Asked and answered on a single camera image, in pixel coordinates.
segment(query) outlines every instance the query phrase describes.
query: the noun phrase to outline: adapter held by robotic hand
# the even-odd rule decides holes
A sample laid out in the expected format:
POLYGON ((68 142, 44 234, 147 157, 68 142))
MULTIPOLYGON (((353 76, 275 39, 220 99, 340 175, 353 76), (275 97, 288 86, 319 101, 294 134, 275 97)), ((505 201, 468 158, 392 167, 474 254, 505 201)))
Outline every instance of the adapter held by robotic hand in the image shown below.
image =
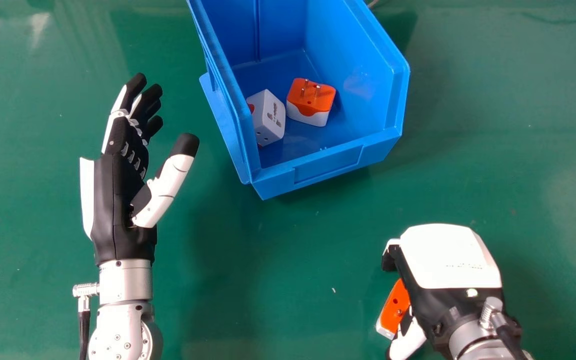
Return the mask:
POLYGON ((100 360, 157 360, 161 355, 162 340, 150 304, 156 224, 183 184, 199 139, 181 134, 167 160, 144 183, 150 162, 147 146, 163 126, 156 115, 162 107, 162 87, 153 84, 143 91, 146 83, 146 76, 137 73, 123 86, 108 116, 100 157, 80 159, 83 226, 100 270, 99 283, 73 289, 84 319, 82 337, 90 317, 88 299, 100 297, 97 328, 90 344, 82 339, 82 349, 89 351, 83 350, 80 360, 86 353, 100 360))
POLYGON ((499 269, 470 228, 410 227, 388 242, 381 267, 398 271, 398 285, 407 292, 402 296, 395 285, 388 301, 394 294, 409 299, 409 308, 398 313, 386 303, 375 325, 391 340, 387 359, 406 360, 426 340, 450 360, 531 359, 519 346, 521 327, 503 306, 499 269))

